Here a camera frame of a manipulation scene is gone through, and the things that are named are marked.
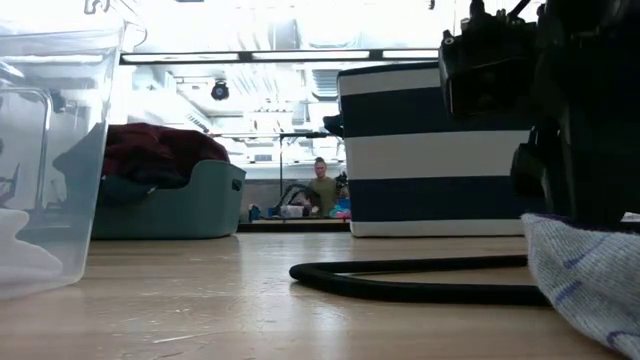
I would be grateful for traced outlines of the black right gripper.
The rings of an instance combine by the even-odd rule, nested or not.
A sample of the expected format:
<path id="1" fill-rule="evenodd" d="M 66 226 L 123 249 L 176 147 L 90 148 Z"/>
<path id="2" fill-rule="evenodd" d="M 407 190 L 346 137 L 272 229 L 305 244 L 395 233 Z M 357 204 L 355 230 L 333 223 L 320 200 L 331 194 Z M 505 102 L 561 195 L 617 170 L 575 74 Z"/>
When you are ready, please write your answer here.
<path id="1" fill-rule="evenodd" d="M 570 223 L 617 228 L 639 210 L 639 4 L 548 1 L 538 9 L 539 117 L 510 179 Z"/>

